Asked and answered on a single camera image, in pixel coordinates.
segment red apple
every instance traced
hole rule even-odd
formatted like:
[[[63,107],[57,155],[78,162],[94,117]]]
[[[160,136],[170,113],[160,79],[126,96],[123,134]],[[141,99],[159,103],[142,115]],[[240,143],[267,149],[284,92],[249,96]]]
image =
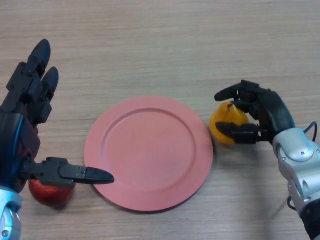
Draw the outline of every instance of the red apple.
[[[35,200],[51,208],[63,208],[74,192],[74,187],[47,186],[36,179],[29,179],[28,186]]]

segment plate rim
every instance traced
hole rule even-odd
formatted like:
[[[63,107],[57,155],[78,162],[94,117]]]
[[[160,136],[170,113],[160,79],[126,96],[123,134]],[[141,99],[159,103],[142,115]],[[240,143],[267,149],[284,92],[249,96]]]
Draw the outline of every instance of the plate rim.
[[[171,103],[172,105],[170,105],[170,107],[156,107],[156,105],[160,104],[163,105],[164,103]],[[203,183],[206,181],[206,179],[208,178],[208,175],[211,171],[212,168],[212,164],[214,162],[214,146],[212,144],[212,139],[210,136],[210,132],[207,128],[207,126],[205,125],[204,121],[200,118],[200,116],[193,111],[189,106],[185,105],[182,102],[179,102],[173,98],[170,97],[166,97],[166,96],[154,96],[154,95],[144,95],[144,96],[136,96],[136,97],[131,97],[128,99],[125,99],[123,101],[120,101],[119,103],[113,105],[112,107],[108,108],[107,110],[105,110],[97,119],[96,121],[93,123],[93,125],[91,126],[89,133],[86,137],[85,140],[85,144],[84,144],[84,151],[83,151],[83,160],[84,160],[84,165],[85,166],[90,166],[90,167],[95,167],[95,168],[101,168],[104,169],[106,171],[108,171],[108,169],[105,169],[104,164],[103,164],[103,160],[100,159],[97,161],[94,161],[94,165],[92,165],[92,161],[88,160],[88,149],[90,149],[90,146],[92,146],[92,142],[91,141],[91,136],[94,135],[95,131],[100,131],[103,132],[102,136],[104,136],[106,134],[107,131],[109,131],[110,126],[112,126],[112,124],[116,121],[118,121],[119,118],[121,118],[122,116],[118,116],[116,118],[113,118],[112,121],[110,121],[111,123],[106,124],[105,126],[103,126],[103,130],[101,128],[99,128],[99,125],[101,125],[101,121],[104,120],[105,118],[112,118],[112,116],[118,115],[119,112],[124,112],[122,115],[125,115],[128,112],[131,112],[132,110],[134,111],[135,109],[131,109],[131,105],[133,106],[139,106],[136,109],[147,109],[147,108],[151,108],[150,105],[153,105],[152,108],[154,109],[161,109],[167,113],[173,114],[176,118],[178,118],[182,124],[184,124],[184,126],[190,131],[190,133],[192,134],[192,138],[193,138],[193,144],[194,144],[194,158],[191,161],[191,166],[188,167],[188,170],[186,170],[181,177],[179,177],[175,182],[173,182],[172,184],[170,184],[170,188],[174,188],[176,185],[181,185],[182,181],[187,181],[188,179],[190,179],[190,172],[191,171],[195,171],[193,168],[195,167],[195,164],[197,164],[197,168],[200,169],[200,171],[202,171],[201,173],[201,177],[199,176],[195,176],[196,179],[196,184],[195,181],[193,181],[192,187],[189,188],[189,190],[184,191],[183,196],[181,197],[174,197],[174,199],[172,201],[170,201],[170,203],[167,202],[167,204],[163,204],[161,207],[158,206],[149,206],[146,207],[145,204],[139,204],[139,206],[137,206],[136,204],[133,204],[131,201],[131,203],[128,203],[127,201],[119,201],[119,197],[117,200],[116,197],[112,197],[112,195],[108,195],[108,190],[112,190],[112,188],[119,188],[119,185],[115,185],[116,181],[117,181],[117,173],[112,172],[112,174],[115,177],[115,183],[111,183],[111,184],[107,184],[107,185],[93,185],[93,187],[95,188],[96,191],[98,191],[98,193],[105,198],[106,200],[112,202],[113,204],[120,206],[122,208],[125,209],[129,209],[129,210],[134,210],[134,211],[143,211],[143,212],[152,212],[152,211],[161,211],[161,210],[165,210],[165,209],[170,209],[174,206],[177,206],[183,202],[185,202],[186,200],[188,200],[191,196],[193,196],[203,185]],[[169,109],[175,108],[175,107],[183,107],[184,109],[182,111],[188,111],[188,114],[191,113],[194,119],[196,119],[196,121],[198,123],[201,123],[201,127],[203,128],[203,130],[205,129],[205,132],[203,132],[203,137],[206,137],[208,143],[210,143],[209,148],[210,148],[210,157],[208,157],[208,159],[205,159],[201,164],[198,163],[199,161],[197,160],[197,156],[199,157],[199,154],[201,155],[201,153],[199,153],[199,147],[198,145],[200,144],[199,142],[197,142],[196,138],[199,138],[200,134],[195,134],[194,133],[194,129],[192,127],[189,126],[188,121],[186,121],[183,117],[181,117],[179,114],[177,114],[174,111],[171,111]],[[95,144],[95,148],[97,148],[97,145],[99,146],[99,148],[101,148],[102,145],[102,140],[99,139],[97,142],[99,142],[99,144]]]

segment pink plate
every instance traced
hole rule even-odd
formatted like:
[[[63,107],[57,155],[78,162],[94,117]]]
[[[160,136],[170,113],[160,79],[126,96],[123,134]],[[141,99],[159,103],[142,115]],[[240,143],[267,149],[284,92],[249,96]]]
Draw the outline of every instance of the pink plate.
[[[135,211],[161,211],[191,197],[213,162],[208,128],[186,105],[161,96],[118,103],[94,123],[84,164],[113,174],[95,185],[106,199]]]

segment black robotic finger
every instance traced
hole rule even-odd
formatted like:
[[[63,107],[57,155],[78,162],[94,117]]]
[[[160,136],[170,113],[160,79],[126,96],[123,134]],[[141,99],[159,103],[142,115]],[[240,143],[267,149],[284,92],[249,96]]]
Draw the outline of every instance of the black robotic finger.
[[[231,101],[231,103],[244,113],[249,113],[254,120],[258,120],[258,107],[256,103],[245,102],[241,100]]]
[[[232,122],[216,122],[216,128],[225,136],[232,138],[236,144],[255,144],[268,140],[268,130],[253,123],[236,125]]]
[[[36,102],[26,106],[27,117],[33,127],[45,123],[51,113],[50,101],[58,85],[59,73],[57,68],[51,67],[44,75],[41,84],[41,93]]]
[[[59,81],[59,72],[55,66],[51,67],[44,75],[42,83],[42,97],[47,96],[51,101]]]
[[[47,39],[42,39],[32,50],[30,56],[40,59],[46,68],[51,54],[50,43]]]
[[[215,95],[214,95],[214,100],[216,101],[224,101],[224,100],[228,100],[228,99],[237,99],[237,95],[238,95],[238,91],[241,90],[243,88],[243,84],[237,83],[235,85],[229,86],[225,89],[222,89],[221,91],[218,91]]]

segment table surface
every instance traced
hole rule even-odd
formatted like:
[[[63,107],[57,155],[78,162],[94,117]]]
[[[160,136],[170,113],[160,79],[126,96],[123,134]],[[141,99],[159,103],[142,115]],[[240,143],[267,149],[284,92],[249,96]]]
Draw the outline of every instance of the table surface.
[[[1,98],[20,61],[42,38],[59,70],[53,111],[39,126],[36,160],[83,164],[102,112],[140,95],[172,97],[207,124],[215,92],[246,79],[276,90],[305,128],[320,116],[320,4],[302,0],[1,0]],[[307,240],[284,206],[287,183],[272,147],[217,144],[202,188],[158,214],[119,209],[89,185],[63,211],[38,204],[28,187],[22,240]]]

